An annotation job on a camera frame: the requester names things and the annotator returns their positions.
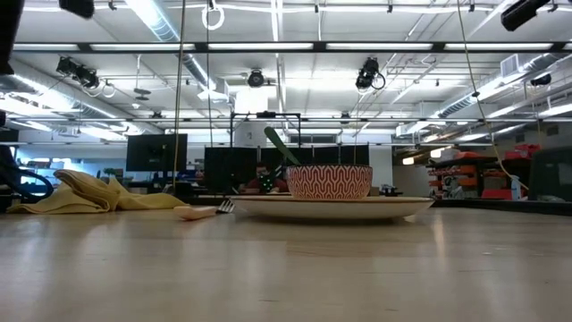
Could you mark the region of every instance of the patterned bowl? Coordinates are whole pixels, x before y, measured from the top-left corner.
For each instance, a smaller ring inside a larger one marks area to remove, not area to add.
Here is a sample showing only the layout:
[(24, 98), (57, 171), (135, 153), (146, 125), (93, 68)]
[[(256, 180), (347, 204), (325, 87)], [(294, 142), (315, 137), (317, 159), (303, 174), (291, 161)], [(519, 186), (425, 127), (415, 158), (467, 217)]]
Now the patterned bowl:
[(369, 165), (294, 165), (287, 174), (296, 199), (362, 199), (372, 186), (374, 170)]

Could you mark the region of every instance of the green spatula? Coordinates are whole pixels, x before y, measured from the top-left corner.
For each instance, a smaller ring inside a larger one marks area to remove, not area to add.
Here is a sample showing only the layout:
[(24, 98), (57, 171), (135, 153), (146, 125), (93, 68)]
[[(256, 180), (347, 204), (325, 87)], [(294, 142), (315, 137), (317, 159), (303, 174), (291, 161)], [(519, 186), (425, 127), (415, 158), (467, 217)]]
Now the green spatula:
[(273, 128), (271, 128), (270, 126), (266, 126), (265, 134), (266, 137), (274, 144), (274, 146), (291, 161), (291, 163), (293, 163), (294, 165), (300, 165), (300, 162), (296, 159), (296, 157), (294, 157), (292, 152), (290, 152), (288, 148), (286, 148), (284, 142), (280, 140), (278, 133), (276, 133), (276, 131)]

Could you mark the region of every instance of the plate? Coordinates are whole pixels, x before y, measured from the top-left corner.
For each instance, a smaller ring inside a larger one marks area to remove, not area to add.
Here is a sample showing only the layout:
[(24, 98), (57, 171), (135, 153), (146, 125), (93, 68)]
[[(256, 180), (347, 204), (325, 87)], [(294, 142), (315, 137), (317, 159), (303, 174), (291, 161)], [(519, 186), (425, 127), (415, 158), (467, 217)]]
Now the plate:
[(234, 205), (251, 215), (295, 218), (380, 219), (411, 216), (426, 210), (433, 199), (366, 197), (356, 200), (294, 199), (292, 196), (237, 196)]

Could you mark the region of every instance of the towel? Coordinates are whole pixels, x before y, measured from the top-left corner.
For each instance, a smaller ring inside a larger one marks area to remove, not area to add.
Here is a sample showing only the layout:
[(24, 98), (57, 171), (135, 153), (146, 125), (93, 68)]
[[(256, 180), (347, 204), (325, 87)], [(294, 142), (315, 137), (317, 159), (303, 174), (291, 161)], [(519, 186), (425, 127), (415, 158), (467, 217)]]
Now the towel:
[(166, 193), (139, 195), (130, 193), (115, 178), (109, 184), (94, 176), (72, 170), (57, 170), (62, 181), (48, 198), (36, 204), (8, 208), (9, 213), (97, 214), (115, 210), (173, 209), (186, 204)]

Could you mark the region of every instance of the computer monitor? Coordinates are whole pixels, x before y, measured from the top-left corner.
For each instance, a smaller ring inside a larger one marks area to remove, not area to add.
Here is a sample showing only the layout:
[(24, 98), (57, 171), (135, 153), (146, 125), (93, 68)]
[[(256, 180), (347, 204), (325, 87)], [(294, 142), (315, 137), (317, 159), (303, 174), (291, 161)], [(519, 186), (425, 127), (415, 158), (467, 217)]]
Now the computer monitor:
[[(179, 134), (177, 170), (187, 168), (187, 134)], [(175, 135), (132, 135), (127, 139), (127, 171), (172, 171)]]

